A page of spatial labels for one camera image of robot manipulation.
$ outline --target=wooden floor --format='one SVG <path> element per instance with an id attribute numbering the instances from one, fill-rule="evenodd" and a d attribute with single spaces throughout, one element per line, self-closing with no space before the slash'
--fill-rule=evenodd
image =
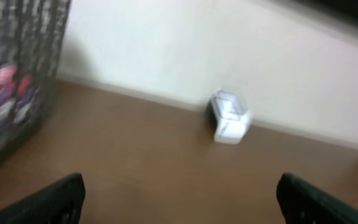
<path id="1" fill-rule="evenodd" d="M 358 151 L 251 127 L 218 144 L 202 114 L 70 84 L 45 126 L 0 167 L 0 209 L 72 172 L 81 223 L 284 223 L 283 172 L 358 208 Z"/>

